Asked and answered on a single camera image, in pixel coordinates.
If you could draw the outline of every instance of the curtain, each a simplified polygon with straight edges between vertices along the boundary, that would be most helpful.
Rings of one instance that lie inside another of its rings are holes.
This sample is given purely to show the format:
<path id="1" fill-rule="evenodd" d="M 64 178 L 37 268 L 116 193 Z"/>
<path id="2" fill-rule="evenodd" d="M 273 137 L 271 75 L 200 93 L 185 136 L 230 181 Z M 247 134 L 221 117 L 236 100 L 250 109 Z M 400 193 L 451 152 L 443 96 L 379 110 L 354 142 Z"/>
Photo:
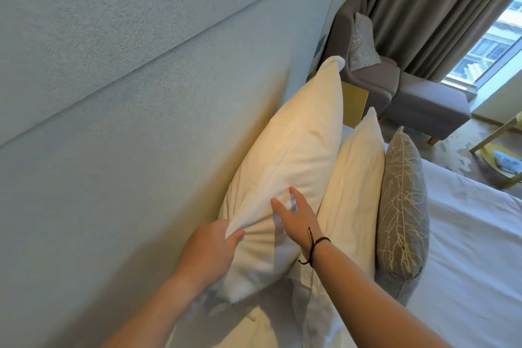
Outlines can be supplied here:
<path id="1" fill-rule="evenodd" d="M 368 0 L 379 54 L 410 74 L 442 80 L 512 0 Z"/>

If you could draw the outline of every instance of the bed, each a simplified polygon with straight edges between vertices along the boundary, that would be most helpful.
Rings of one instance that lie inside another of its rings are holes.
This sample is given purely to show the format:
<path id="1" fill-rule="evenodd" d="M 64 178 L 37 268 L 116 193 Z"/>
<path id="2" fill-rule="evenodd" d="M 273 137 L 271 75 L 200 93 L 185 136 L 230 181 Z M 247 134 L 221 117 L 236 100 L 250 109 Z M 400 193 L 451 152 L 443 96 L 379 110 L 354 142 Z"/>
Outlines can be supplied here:
<path id="1" fill-rule="evenodd" d="M 351 132 L 343 127 L 343 138 Z M 455 347 L 522 342 L 522 201 L 423 160 L 430 250 L 407 308 Z M 299 348 L 291 282 L 176 327 L 170 347 Z"/>

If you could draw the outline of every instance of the chair backrest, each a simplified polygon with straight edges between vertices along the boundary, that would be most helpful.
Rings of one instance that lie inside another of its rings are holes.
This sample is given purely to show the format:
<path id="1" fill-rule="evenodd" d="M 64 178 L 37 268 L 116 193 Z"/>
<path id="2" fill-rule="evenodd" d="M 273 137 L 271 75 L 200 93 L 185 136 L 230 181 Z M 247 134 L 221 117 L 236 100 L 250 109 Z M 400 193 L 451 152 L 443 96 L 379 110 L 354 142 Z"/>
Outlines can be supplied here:
<path id="1" fill-rule="evenodd" d="M 347 0 L 339 9 L 334 18 L 325 51 L 321 61 L 339 55 L 345 59 L 348 65 L 348 53 L 352 42 L 355 15 L 357 12 L 364 14 L 366 0 Z"/>

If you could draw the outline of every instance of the gray armchair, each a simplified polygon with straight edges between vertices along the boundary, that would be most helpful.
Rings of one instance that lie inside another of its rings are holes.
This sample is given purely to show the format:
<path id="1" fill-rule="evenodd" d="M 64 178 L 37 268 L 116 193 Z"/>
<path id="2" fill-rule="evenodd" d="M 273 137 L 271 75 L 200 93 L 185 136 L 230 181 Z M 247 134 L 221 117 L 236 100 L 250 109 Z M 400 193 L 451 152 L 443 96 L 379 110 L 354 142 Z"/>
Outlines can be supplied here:
<path id="1" fill-rule="evenodd" d="M 399 85 L 400 69 L 395 61 L 381 57 L 381 63 L 351 72 L 348 67 L 348 53 L 352 41 L 355 14 L 366 11 L 366 0 L 347 0 L 337 12 L 326 42 L 321 62 L 332 55 L 340 55 L 346 61 L 341 70 L 341 80 L 366 89 L 368 100 L 366 108 L 375 107 L 377 115 L 388 107 Z"/>

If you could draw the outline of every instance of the decorative pillow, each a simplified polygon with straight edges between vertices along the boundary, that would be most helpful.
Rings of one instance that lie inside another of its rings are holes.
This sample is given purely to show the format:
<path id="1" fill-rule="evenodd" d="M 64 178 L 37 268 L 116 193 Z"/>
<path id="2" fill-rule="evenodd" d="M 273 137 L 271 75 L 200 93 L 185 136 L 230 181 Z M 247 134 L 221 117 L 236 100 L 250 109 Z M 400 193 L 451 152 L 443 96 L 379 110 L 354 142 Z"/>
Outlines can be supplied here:
<path id="1" fill-rule="evenodd" d="M 290 208 L 289 186 L 317 211 L 334 167 L 343 127 L 341 57 L 330 57 L 272 117 L 232 180 L 219 213 L 230 221 L 228 237 L 244 228 L 232 266 L 218 282 L 217 298 L 228 303 L 262 290 L 285 275 L 300 248 L 272 213 L 270 199 Z"/>
<path id="2" fill-rule="evenodd" d="M 351 72 L 381 63 L 381 57 L 373 45 L 372 20 L 356 13 L 352 43 L 348 53 L 348 68 Z"/>
<path id="3" fill-rule="evenodd" d="M 377 221 L 375 282 L 404 306 L 419 283 L 429 238 L 421 156 L 400 127 L 386 152 Z"/>
<path id="4" fill-rule="evenodd" d="M 375 271 L 384 157 L 384 141 L 372 107 L 341 146 L 317 214 L 323 233 L 370 278 Z M 289 277 L 294 283 L 292 302 L 296 320 L 302 325 L 303 346 L 355 347 L 315 271 L 296 263 Z"/>

